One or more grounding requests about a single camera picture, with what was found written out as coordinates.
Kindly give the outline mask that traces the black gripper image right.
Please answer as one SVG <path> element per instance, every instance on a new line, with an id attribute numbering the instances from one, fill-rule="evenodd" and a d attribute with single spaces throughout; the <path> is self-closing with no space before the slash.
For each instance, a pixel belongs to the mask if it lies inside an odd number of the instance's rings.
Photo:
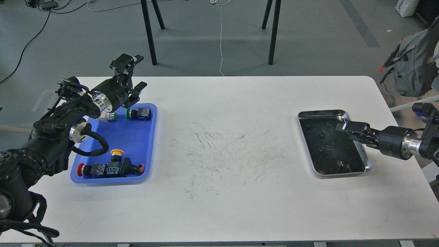
<path id="1" fill-rule="evenodd" d="M 347 121 L 337 124 L 335 129 L 347 133 L 348 138 L 353 141 L 374 149 L 378 148 L 386 156 L 405 161 L 413 155 L 419 155 L 422 144 L 422 139 L 409 128 L 389 126 L 378 131 L 371 128 L 367 122 Z"/>

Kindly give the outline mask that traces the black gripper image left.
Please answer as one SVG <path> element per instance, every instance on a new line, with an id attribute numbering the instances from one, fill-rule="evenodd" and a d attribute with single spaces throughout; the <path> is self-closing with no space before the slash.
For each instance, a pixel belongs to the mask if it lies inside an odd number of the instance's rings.
<path id="1" fill-rule="evenodd" d="M 140 100 L 147 83 L 141 81 L 133 88 L 132 75 L 135 66 L 144 60 L 141 55 L 120 55 L 110 64 L 115 76 L 104 80 L 92 89 L 92 101 L 100 111 L 116 111 L 119 107 L 130 108 Z"/>

